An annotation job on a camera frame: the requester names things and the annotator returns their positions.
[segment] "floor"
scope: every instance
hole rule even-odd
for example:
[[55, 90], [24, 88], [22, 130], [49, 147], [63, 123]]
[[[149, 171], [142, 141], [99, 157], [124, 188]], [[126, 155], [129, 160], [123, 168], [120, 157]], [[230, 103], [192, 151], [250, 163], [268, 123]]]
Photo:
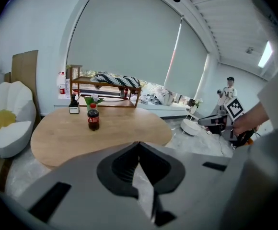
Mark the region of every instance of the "floor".
[[[180, 124], [183, 119], [169, 119], [165, 122], [172, 130], [173, 137], [166, 145], [172, 149], [213, 156], [232, 157], [233, 150], [229, 143], [219, 135], [209, 135], [202, 129], [197, 136], [183, 133]], [[50, 170], [38, 162], [28, 145], [14, 159], [6, 182], [6, 194], [17, 200], [21, 193], [34, 181]], [[151, 215], [153, 187], [140, 166], [135, 170], [134, 187], [139, 190], [139, 204], [148, 217]]]

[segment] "black and white pillow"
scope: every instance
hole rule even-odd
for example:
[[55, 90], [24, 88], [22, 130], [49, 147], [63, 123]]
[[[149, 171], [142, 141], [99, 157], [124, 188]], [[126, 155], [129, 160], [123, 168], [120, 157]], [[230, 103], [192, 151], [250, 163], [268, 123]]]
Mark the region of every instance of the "black and white pillow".
[[133, 87], [133, 88], [140, 88], [140, 82], [138, 79], [134, 77], [112, 77], [109, 74], [106, 73], [97, 73], [95, 75], [95, 78], [99, 82], [106, 82], [109, 84], [119, 85], [123, 87]]

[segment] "wooden shelf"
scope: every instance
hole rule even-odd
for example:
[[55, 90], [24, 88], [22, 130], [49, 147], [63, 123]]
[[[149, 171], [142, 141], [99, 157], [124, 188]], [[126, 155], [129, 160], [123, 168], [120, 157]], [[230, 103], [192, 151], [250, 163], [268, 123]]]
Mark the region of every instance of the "wooden shelf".
[[141, 88], [133, 88], [133, 87], [123, 87], [120, 85], [109, 84], [106, 82], [91, 82], [91, 78], [89, 77], [79, 77], [72, 80], [72, 83], [79, 83], [79, 84], [92, 84], [96, 86], [110, 86], [110, 87], [117, 87], [117, 88], [128, 88], [130, 90], [140, 90]]
[[[109, 84], [106, 82], [93, 82], [91, 81], [90, 77], [83, 77], [80, 76], [80, 68], [82, 66], [79, 65], [68, 65], [70, 69], [70, 95], [72, 96], [73, 94], [73, 84], [77, 84], [77, 92], [80, 92], [80, 84], [90, 84], [94, 86], [109, 86], [109, 87], [115, 87], [119, 89], [129, 89], [129, 99], [123, 98], [123, 97], [108, 97], [108, 96], [101, 96], [99, 97], [104, 97], [105, 101], [99, 104], [99, 106], [106, 106], [106, 107], [137, 107], [138, 100], [141, 94], [141, 87], [139, 88], [133, 88], [133, 87], [126, 87], [126, 86], [120, 86], [120, 85], [115, 85], [115, 84]], [[77, 77], [73, 79], [73, 68], [77, 68]], [[137, 99], [136, 103], [133, 104], [130, 100], [131, 95], [137, 92]], [[78, 98], [78, 102], [80, 103], [80, 106], [87, 106], [85, 99], [83, 96], [90, 96], [86, 94], [81, 94]]]
[[[77, 101], [80, 106], [87, 106], [84, 96], [90, 96], [89, 94], [81, 94]], [[135, 107], [135, 105], [129, 100], [123, 97], [108, 97], [99, 95], [100, 98], [104, 98], [104, 101], [99, 103], [99, 107]]]

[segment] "yellow cushion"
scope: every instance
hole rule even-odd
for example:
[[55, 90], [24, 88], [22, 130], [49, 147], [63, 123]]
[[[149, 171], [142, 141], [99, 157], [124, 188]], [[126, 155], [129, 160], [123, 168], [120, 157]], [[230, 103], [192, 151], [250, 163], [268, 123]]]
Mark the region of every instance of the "yellow cushion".
[[15, 123], [16, 115], [11, 111], [1, 110], [0, 111], [0, 128], [7, 127], [12, 123]]

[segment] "roller blind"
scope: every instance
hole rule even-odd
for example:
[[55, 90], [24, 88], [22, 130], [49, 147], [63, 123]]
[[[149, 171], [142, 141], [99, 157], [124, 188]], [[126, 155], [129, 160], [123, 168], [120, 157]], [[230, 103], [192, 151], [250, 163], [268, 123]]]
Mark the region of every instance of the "roller blind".
[[166, 80], [166, 89], [193, 98], [200, 83], [207, 51], [193, 29], [182, 22], [173, 63]]
[[90, 0], [67, 62], [163, 85], [179, 23], [180, 15], [161, 0]]

